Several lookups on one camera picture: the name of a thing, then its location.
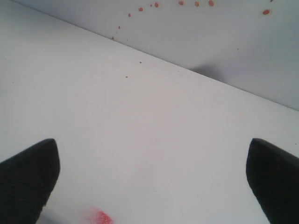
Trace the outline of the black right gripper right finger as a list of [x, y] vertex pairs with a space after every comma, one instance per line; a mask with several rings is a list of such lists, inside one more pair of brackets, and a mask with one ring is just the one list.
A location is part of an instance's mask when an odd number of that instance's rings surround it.
[[299, 159], [253, 138], [246, 160], [248, 184], [271, 224], [299, 222]]

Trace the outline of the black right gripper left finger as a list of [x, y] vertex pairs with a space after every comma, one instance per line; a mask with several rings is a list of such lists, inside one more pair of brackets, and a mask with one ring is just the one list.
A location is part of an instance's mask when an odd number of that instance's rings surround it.
[[34, 224], [60, 173], [56, 141], [42, 140], [0, 164], [0, 222]]

